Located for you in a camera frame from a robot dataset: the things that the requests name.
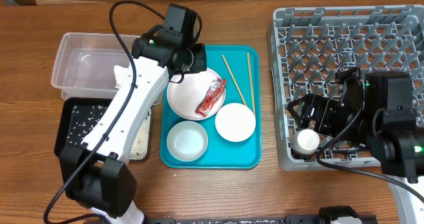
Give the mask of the grey bowl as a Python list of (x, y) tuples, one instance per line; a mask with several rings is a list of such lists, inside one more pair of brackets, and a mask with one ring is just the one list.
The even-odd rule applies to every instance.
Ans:
[(207, 150), (208, 135), (199, 123), (182, 121), (170, 129), (166, 146), (175, 159), (191, 162), (200, 158)]

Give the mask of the white napkin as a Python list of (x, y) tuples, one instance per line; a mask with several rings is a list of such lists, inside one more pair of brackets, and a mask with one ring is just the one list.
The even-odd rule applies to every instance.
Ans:
[(113, 71), (115, 75), (115, 88), (119, 89), (127, 76), (128, 68), (115, 65)]

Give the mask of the white rice pile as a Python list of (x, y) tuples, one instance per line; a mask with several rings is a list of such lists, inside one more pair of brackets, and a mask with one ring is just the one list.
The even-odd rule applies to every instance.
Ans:
[[(83, 138), (100, 121), (106, 105), (75, 105), (71, 112), (70, 125), (65, 144), (80, 144)], [(148, 154), (152, 110), (148, 111), (131, 148), (130, 160), (143, 160)]]

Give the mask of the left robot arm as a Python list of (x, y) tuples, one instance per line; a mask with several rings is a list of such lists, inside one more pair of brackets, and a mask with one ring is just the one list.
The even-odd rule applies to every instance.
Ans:
[[(162, 24), (124, 47), (129, 68), (114, 98), (71, 98), (65, 102), (54, 154), (58, 157), (65, 195), (89, 210), (101, 223), (145, 223), (134, 203), (137, 182), (127, 164), (136, 134), (154, 100), (173, 76), (206, 70), (205, 46), (198, 41), (201, 17), (193, 10), (170, 4)], [(70, 133), (76, 105), (107, 109), (81, 141)]]

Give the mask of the white cup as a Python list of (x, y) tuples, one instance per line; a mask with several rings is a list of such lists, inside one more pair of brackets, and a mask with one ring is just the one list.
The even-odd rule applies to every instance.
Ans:
[(297, 131), (291, 138), (291, 148), (297, 154), (311, 155), (319, 147), (319, 135), (311, 129)]

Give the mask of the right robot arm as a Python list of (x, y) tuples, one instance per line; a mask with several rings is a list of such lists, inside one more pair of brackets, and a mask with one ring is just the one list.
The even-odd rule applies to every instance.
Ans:
[[(363, 76), (351, 68), (337, 72), (336, 81), (343, 85), (339, 100), (310, 93), (287, 106), (301, 131), (313, 121), (315, 133), (332, 138), (315, 149), (317, 163), (388, 182), (400, 223), (422, 223), (423, 128), (416, 124), (411, 76), (396, 71)], [(366, 146), (380, 162), (380, 174), (322, 161), (340, 141)]]

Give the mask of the red sauce packet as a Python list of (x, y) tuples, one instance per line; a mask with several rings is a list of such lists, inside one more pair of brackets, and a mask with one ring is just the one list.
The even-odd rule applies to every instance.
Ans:
[(203, 117), (208, 116), (221, 94), (224, 92), (227, 80), (217, 78), (212, 81), (203, 101), (197, 106), (195, 112)]

